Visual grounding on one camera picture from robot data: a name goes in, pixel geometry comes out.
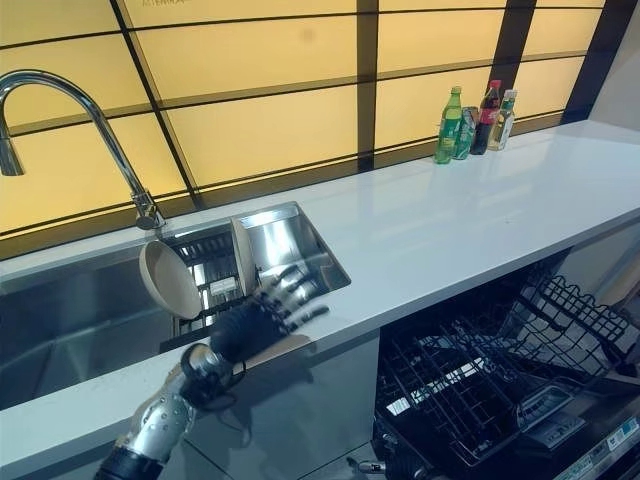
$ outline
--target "chrome faucet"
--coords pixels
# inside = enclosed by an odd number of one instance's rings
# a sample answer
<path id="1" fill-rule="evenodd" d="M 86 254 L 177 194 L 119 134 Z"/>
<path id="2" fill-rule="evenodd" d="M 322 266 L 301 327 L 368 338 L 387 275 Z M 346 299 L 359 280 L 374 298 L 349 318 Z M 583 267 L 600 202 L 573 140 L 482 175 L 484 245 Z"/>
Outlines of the chrome faucet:
<path id="1" fill-rule="evenodd" d="M 149 190 L 140 183 L 113 130 L 100 107 L 78 86 L 58 75 L 42 70 L 15 70 L 0 76 L 0 172 L 2 175 L 24 175 L 16 150 L 11 142 L 4 115 L 4 102 L 9 93 L 20 85 L 38 84 L 56 88 L 75 99 L 86 110 L 100 136 L 107 144 L 113 159 L 131 189 L 131 198 L 138 210 L 136 225 L 143 230 L 160 228 L 165 221 Z"/>

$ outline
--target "robotic hand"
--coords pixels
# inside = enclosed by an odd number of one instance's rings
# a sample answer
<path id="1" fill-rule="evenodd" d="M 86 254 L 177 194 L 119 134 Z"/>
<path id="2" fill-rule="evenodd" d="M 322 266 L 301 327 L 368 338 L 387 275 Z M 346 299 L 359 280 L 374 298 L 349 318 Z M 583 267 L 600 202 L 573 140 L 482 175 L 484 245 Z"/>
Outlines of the robotic hand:
<path id="1" fill-rule="evenodd" d="M 317 272 L 305 274 L 293 266 L 221 315 L 211 326 L 209 345 L 191 345 L 162 388 L 138 407 L 129 433 L 118 438 L 95 480 L 157 479 L 196 412 L 235 384 L 234 365 L 328 312 L 326 306 L 298 312 L 326 292 Z"/>

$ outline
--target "black wire rack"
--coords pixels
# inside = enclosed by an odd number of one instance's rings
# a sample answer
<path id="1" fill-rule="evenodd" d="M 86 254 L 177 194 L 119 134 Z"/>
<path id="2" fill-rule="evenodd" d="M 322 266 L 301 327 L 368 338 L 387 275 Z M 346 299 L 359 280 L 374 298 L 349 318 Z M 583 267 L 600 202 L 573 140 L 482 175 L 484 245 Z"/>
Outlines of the black wire rack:
<path id="1" fill-rule="evenodd" d="M 231 231 L 204 238 L 188 236 L 171 246 L 193 276 L 202 311 L 193 319 L 174 318 L 174 337 L 211 325 L 216 316 L 244 300 Z"/>
<path id="2" fill-rule="evenodd" d="M 418 412 L 469 466 L 622 363 L 629 328 L 563 277 L 531 275 L 524 288 L 508 280 L 493 288 L 515 300 L 467 295 L 458 299 L 471 305 L 462 313 L 432 307 L 381 350 L 378 411 L 389 418 Z"/>

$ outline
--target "open dishwasher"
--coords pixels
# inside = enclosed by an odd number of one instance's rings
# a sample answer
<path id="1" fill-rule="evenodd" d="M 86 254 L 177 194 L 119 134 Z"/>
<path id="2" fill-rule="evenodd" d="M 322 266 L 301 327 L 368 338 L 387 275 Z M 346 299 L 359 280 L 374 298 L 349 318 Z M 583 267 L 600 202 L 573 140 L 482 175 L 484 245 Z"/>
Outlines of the open dishwasher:
<path id="1" fill-rule="evenodd" d="M 380 429 L 453 479 L 635 478 L 638 329 L 551 265 L 385 327 Z"/>

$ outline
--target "beige bowl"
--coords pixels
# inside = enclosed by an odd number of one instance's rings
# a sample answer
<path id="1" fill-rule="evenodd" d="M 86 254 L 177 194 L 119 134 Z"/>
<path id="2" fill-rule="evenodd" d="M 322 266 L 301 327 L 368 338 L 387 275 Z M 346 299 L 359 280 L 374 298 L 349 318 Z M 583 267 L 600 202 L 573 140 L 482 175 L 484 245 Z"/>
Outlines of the beige bowl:
<path id="1" fill-rule="evenodd" d="M 192 319 L 202 310 L 198 288 L 176 252 L 157 240 L 140 252 L 140 274 L 149 295 L 176 317 Z"/>

